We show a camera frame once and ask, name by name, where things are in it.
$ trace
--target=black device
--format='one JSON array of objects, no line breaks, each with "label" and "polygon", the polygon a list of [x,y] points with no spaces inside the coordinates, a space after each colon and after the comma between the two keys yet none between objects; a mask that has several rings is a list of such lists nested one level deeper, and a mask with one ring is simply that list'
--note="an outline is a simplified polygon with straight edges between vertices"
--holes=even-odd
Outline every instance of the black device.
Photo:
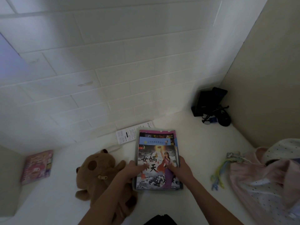
[{"label": "black device", "polygon": [[214,115],[220,125],[229,126],[231,119],[225,111],[229,106],[222,107],[219,105],[227,92],[227,90],[218,87],[214,87],[211,91],[201,91],[196,105],[191,107],[194,117],[203,117],[206,114],[207,116],[202,120],[204,123]]}]

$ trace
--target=white floor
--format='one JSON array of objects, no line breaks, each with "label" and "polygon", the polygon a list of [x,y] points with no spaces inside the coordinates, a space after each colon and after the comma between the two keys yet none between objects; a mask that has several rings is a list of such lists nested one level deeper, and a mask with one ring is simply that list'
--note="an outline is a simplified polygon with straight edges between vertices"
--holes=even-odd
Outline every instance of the white floor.
[{"label": "white floor", "polygon": [[[183,111],[153,121],[157,128],[175,129],[179,154],[190,165],[194,176],[203,186],[244,225],[255,224],[245,211],[223,175],[225,190],[211,191],[210,176],[223,161],[226,152],[253,150],[249,142],[231,125],[204,125],[200,117]],[[111,145],[117,144],[115,134],[55,151],[51,176],[24,186],[20,208],[16,215],[3,224],[74,225],[89,208],[89,202],[75,198],[76,168],[84,159]],[[116,161],[134,158],[135,142],[129,142],[112,155]],[[189,190],[176,192],[147,192],[139,196],[133,214],[124,224],[142,225],[157,214],[170,215],[178,225],[208,224]]]}]

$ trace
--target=brown plush toy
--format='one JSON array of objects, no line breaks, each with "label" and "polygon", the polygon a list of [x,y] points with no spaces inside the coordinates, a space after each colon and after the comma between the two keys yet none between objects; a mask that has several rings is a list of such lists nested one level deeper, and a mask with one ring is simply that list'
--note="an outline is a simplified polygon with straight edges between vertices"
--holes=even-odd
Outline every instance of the brown plush toy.
[{"label": "brown plush toy", "polygon": [[[103,149],[100,153],[90,155],[76,169],[76,184],[79,189],[82,189],[76,192],[76,198],[84,201],[91,200],[90,206],[92,206],[107,189],[116,174],[125,166],[126,162],[122,160],[115,167],[115,159],[108,154],[106,149]],[[128,183],[122,192],[112,224],[121,224],[133,211],[136,203],[137,193],[132,190],[132,185]]]}]

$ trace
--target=pink book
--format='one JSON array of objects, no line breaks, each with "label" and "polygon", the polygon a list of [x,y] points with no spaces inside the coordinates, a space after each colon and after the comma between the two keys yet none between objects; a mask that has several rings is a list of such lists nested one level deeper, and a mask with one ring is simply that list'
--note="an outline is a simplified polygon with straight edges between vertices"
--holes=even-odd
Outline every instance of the pink book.
[{"label": "pink book", "polygon": [[21,177],[21,184],[25,185],[49,177],[52,155],[53,150],[49,150],[27,156]]}]

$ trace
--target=woman figure illustration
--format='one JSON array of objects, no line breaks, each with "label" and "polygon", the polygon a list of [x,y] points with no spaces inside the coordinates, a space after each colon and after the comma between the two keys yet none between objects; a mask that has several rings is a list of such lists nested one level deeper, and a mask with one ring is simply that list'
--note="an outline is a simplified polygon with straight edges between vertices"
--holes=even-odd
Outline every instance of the woman figure illustration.
[{"label": "woman figure illustration", "polygon": [[172,173],[172,171],[169,170],[167,165],[169,165],[169,164],[173,165],[173,162],[170,159],[170,155],[169,155],[168,152],[165,152],[163,154],[162,148],[160,148],[160,153],[161,153],[161,157],[163,158],[163,162],[162,162],[161,165],[164,167],[165,180],[166,180],[165,184],[162,187],[164,189],[170,189],[171,186],[172,186],[172,181],[173,181],[174,174]]}]

